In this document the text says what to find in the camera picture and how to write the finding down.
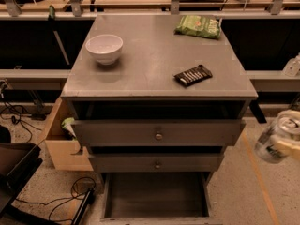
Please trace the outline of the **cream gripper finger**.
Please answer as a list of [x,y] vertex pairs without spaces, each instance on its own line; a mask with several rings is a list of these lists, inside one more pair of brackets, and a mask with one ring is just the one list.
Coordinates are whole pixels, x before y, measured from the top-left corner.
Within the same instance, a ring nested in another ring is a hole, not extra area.
[[300,142],[288,138],[279,137],[278,135],[272,135],[270,137],[271,142],[274,144],[277,150],[286,156],[292,157],[296,160],[300,160]]

